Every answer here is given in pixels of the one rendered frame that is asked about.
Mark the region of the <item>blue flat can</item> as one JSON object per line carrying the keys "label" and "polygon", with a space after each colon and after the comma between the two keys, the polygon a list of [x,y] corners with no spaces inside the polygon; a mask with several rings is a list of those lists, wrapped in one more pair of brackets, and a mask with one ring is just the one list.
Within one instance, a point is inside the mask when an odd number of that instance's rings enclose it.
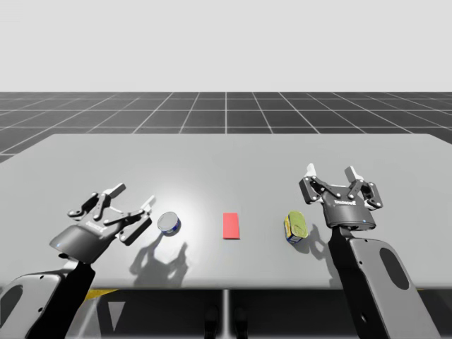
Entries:
{"label": "blue flat can", "polygon": [[163,213],[158,221],[157,227],[166,237],[172,237],[178,233],[181,227],[181,221],[175,212]]}

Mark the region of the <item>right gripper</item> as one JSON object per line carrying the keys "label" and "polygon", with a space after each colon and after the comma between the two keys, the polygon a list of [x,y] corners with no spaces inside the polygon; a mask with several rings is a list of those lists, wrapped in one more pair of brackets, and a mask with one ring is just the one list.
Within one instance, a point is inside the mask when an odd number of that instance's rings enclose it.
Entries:
{"label": "right gripper", "polygon": [[329,228],[344,227],[350,231],[372,230],[376,227],[371,211],[383,207],[379,191],[373,182],[367,182],[353,166],[345,169],[349,191],[342,196],[338,189],[317,177],[313,163],[307,165],[307,173],[299,182],[304,201],[322,203],[326,225]]}

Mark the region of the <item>green and blue rectangular can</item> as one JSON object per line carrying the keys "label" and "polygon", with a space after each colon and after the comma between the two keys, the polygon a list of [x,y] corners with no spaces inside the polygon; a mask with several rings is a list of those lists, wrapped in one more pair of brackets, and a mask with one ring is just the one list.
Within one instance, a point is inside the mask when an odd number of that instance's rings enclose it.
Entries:
{"label": "green and blue rectangular can", "polygon": [[285,237],[290,243],[300,242],[309,235],[306,220],[303,214],[297,210],[291,210],[284,220]]}

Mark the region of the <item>pink pad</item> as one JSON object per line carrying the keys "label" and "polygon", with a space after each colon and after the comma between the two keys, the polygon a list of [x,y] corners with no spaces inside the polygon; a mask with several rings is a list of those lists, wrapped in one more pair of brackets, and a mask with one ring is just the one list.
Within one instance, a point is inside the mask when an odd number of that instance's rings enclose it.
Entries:
{"label": "pink pad", "polygon": [[239,239],[239,218],[237,213],[224,213],[222,217],[222,237],[224,239]]}

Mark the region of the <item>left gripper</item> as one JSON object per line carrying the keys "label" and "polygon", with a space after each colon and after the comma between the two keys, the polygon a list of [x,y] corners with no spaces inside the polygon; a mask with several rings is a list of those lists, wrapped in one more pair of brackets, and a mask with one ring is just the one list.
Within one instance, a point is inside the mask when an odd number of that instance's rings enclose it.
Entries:
{"label": "left gripper", "polygon": [[82,263],[94,263],[117,238],[126,246],[132,245],[152,224],[151,196],[138,210],[123,212],[110,203],[126,189],[124,183],[103,192],[93,192],[77,209],[67,215],[77,220],[68,226],[49,245]]}

